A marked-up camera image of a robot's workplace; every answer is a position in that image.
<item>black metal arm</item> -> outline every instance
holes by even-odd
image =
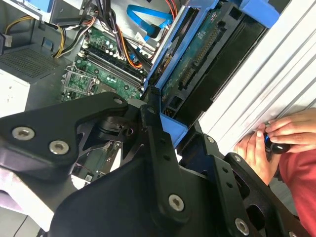
[[[0,119],[0,168],[37,185],[59,184],[82,154],[123,142],[121,167],[65,198],[48,236],[309,236],[198,123],[178,147],[179,165],[162,129],[159,91],[143,98],[128,104],[106,92]]]

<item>green circuit board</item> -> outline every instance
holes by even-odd
[[[115,92],[125,100],[141,97],[139,88],[130,85],[91,62],[77,59],[73,68],[74,73],[71,73],[69,82],[65,85],[64,101],[106,91]]]
[[[168,98],[168,95],[175,86],[178,88],[179,85],[185,86],[189,83],[190,78],[192,78],[195,73],[195,67],[201,63],[201,60],[219,34],[219,30],[216,26],[219,22],[217,16],[220,12],[219,9],[214,10],[204,20],[189,47],[173,70],[169,80],[162,88],[162,102]]]
[[[93,27],[89,31],[87,42],[89,45],[106,53],[112,52],[115,54],[118,51],[118,45],[114,39]]]

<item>black knob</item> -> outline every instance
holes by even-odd
[[[288,152],[290,148],[291,148],[290,144],[272,143],[271,152],[274,154],[283,154],[283,153]]]
[[[291,145],[290,144],[279,144],[279,143],[273,143],[270,141],[270,138],[265,133],[265,148],[266,152],[268,153],[274,153],[274,154],[283,154],[290,150]]]

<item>gray floor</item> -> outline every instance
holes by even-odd
[[[274,178],[270,183],[270,188],[280,201],[287,207],[287,209],[297,216],[292,194],[288,187],[281,181]]]

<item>metal side panel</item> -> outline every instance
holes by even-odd
[[[292,0],[200,118],[222,153],[260,123],[315,104],[315,15],[315,0]]]

